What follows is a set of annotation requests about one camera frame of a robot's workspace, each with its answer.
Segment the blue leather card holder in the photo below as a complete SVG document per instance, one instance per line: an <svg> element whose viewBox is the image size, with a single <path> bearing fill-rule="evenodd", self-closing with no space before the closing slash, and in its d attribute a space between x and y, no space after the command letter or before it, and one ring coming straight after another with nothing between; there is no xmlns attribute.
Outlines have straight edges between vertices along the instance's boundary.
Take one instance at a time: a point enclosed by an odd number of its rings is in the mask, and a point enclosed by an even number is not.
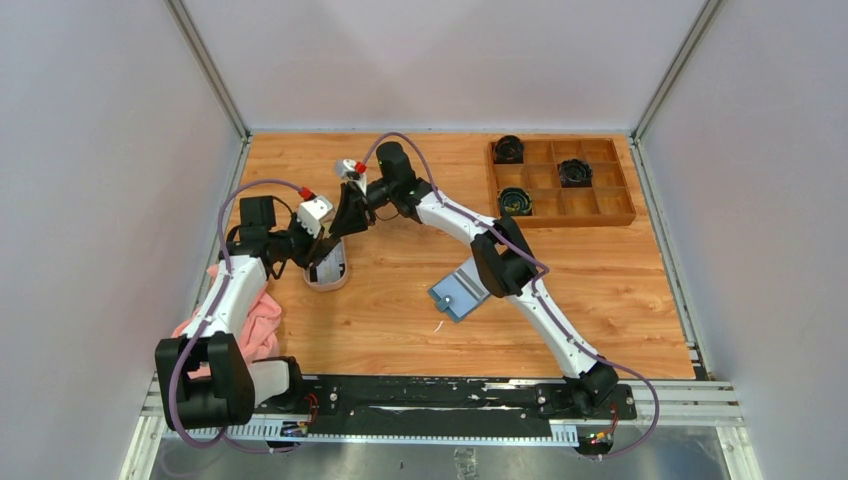
<svg viewBox="0 0 848 480"><path fill-rule="evenodd" d="M428 294L437 310L454 323L464 320L491 296L480 279L473 257L433 285Z"/></svg>

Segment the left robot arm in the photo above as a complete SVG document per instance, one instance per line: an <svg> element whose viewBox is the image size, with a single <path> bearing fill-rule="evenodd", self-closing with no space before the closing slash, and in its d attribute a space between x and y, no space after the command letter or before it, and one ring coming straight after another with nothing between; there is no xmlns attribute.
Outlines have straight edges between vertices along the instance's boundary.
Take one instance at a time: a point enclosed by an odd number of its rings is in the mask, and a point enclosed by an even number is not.
<svg viewBox="0 0 848 480"><path fill-rule="evenodd" d="M279 278L288 261L308 268L327 254L321 243L334 208L325 197L307 194L288 226L277 229L274 201L272 196L240 200L240 222L225 236L209 294L183 332L155 349L172 430L244 425L266 400L283 413L305 403L307 389L294 358L249 361L238 340L269 279Z"/></svg>

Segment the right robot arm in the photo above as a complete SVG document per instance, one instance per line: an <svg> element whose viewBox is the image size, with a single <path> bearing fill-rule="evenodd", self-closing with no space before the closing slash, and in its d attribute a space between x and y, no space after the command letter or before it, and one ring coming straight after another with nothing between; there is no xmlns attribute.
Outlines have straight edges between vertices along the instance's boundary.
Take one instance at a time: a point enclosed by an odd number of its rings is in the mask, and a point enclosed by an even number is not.
<svg viewBox="0 0 848 480"><path fill-rule="evenodd" d="M566 387L563 408L596 417L611 403L619 377L556 304L536 259L516 221L477 213L443 194L430 176L420 177L400 143L373 148L381 173L368 181L363 161L342 159L335 165L341 196L329 229L333 239L366 231L377 209L391 204L415 222L438 229L469 246L475 282L489 295L516 307L541 335L560 367Z"/></svg>

